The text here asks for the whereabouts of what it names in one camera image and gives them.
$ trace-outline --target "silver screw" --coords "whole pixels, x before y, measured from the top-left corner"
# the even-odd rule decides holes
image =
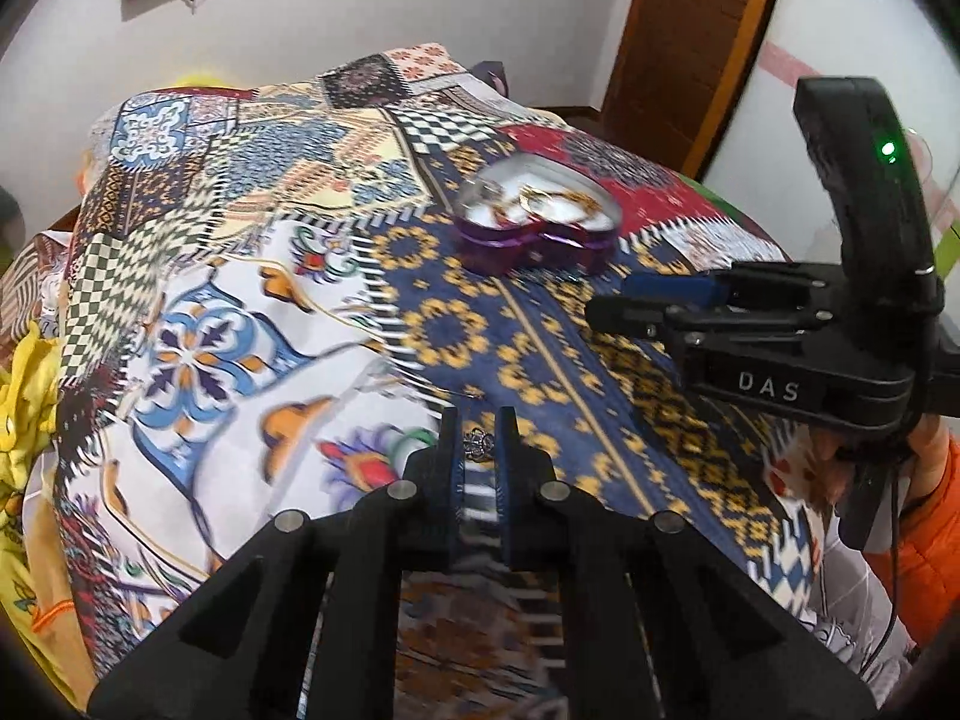
[[[654,514],[654,527],[661,533],[680,533],[686,527],[686,520],[668,509]]]
[[[274,517],[274,527],[282,533],[299,531],[304,526],[304,522],[306,522],[304,513],[296,509],[286,509],[285,512],[280,512]]]
[[[541,495],[548,501],[560,503],[570,498],[570,487],[563,482],[544,482],[541,485]]]
[[[387,495],[395,501],[405,501],[416,495],[416,484],[409,479],[397,479],[387,488]]]

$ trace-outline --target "gray fabric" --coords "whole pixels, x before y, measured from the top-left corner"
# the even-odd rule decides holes
[[[822,581],[815,584],[800,622],[844,664],[859,672],[886,630],[891,604],[863,555],[840,541],[837,524],[834,517],[827,530]],[[914,646],[904,623],[896,621],[889,640],[865,675],[878,706],[909,671],[906,656]]]

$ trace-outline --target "baseboard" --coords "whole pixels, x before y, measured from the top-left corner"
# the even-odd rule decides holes
[[[539,105],[538,107],[544,109],[544,111],[550,111],[550,113],[555,113],[561,119],[569,119],[570,117],[580,116],[584,119],[590,119],[592,122],[600,121],[600,111],[596,108],[591,108],[589,105],[560,105],[554,108],[549,106]]]

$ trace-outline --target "person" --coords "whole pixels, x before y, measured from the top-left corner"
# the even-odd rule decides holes
[[[829,431],[813,431],[812,437],[827,499],[835,504],[853,473],[850,464],[836,459],[843,437]],[[909,445],[915,460],[899,524],[898,613],[923,648],[960,597],[960,445],[939,415],[925,415]],[[890,551],[864,557],[890,594]]]

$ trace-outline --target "tan stripe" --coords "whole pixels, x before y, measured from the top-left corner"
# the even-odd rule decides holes
[[[530,334],[530,338],[536,343],[536,348],[539,349],[539,352],[544,356],[547,365],[550,365],[551,370],[553,370],[554,375],[560,380],[560,384],[563,384],[566,391],[568,392],[570,398],[577,405],[577,408],[580,409],[580,412],[584,415],[584,419],[587,420],[590,429],[594,432],[594,435],[598,437],[604,448],[607,450],[608,454],[613,458],[613,461],[616,463],[617,468],[620,470],[620,473],[623,474],[623,478],[627,481],[627,486],[632,490],[634,495],[637,497],[637,500],[640,501],[640,504],[646,509],[647,514],[652,514],[655,509],[651,506],[650,501],[647,500],[647,496],[643,494],[643,490],[640,489],[640,485],[637,484],[634,476],[630,473],[629,466],[625,463],[620,454],[616,451],[616,447],[613,446],[613,442],[607,437],[607,434],[604,433],[603,428],[600,427],[600,423],[597,422],[594,418],[593,413],[589,410],[589,407],[584,400],[580,397],[576,389],[573,388],[573,385],[570,384],[568,378],[563,375],[563,370],[557,365],[557,362],[550,355],[549,350],[546,348],[546,345],[541,338],[536,334],[536,330],[533,325],[530,323],[530,320],[527,319],[526,314],[520,308],[520,305],[514,300],[514,297],[510,292],[503,286],[503,282],[500,279],[493,279],[496,282],[497,288],[500,290],[501,295],[506,298],[507,303],[510,303],[510,308],[517,314],[517,318],[520,320],[520,324],[526,329],[527,333]]]

